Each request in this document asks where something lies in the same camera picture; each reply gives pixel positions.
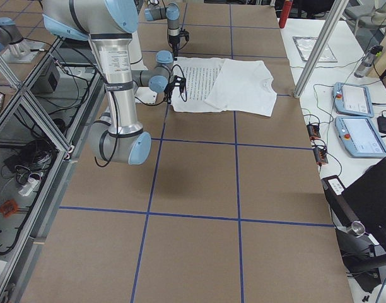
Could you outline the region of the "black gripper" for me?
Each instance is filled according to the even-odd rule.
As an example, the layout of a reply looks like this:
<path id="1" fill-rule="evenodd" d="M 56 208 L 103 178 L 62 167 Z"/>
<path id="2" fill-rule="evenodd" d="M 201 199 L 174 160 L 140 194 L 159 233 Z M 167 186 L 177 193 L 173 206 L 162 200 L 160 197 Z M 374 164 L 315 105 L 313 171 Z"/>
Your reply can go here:
<path id="1" fill-rule="evenodd" d="M 165 87 L 164 89 L 164 97 L 163 97 L 163 102 L 164 103 L 167 103 L 167 104 L 171 104 L 172 102 L 172 94 L 173 94 L 173 90 L 176 86 L 176 80 L 172 80 L 171 82 L 169 82 L 167 84 L 167 86 Z"/>
<path id="2" fill-rule="evenodd" d="M 176 61 L 178 58 L 178 49 L 180 45 L 180 29 L 179 28 L 168 28 L 168 43 L 172 49 L 173 60 Z"/>

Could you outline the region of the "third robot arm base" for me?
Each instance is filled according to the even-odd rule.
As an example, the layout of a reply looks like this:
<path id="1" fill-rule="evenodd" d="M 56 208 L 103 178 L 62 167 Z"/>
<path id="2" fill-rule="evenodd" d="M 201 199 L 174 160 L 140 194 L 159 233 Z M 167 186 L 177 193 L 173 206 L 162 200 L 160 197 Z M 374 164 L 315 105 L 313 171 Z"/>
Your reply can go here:
<path id="1" fill-rule="evenodd" d="M 0 53 L 6 62 L 31 63 L 44 50 L 44 42 L 26 39 L 11 18 L 0 18 Z"/>

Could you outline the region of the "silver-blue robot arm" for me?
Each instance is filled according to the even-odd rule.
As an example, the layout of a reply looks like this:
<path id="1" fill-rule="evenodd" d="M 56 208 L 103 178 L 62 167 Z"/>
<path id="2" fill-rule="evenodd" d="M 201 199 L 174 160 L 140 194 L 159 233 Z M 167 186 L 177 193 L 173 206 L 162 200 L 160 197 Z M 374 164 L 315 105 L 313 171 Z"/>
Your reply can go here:
<path id="1" fill-rule="evenodd" d="M 96 160 L 141 165 L 151 149 L 151 136 L 137 119 L 139 87 L 170 91 L 173 57 L 156 56 L 153 70 L 133 70 L 131 48 L 138 27 L 134 1 L 44 1 L 43 18 L 53 35 L 87 41 L 102 75 L 108 107 L 91 126 L 88 142 Z"/>
<path id="2" fill-rule="evenodd" d="M 172 50 L 174 60 L 177 60 L 180 49 L 180 41 L 183 36 L 180 25 L 180 8 L 176 3 L 165 4 L 159 1 L 147 1 L 144 9 L 146 21 L 167 21 L 167 41 Z"/>

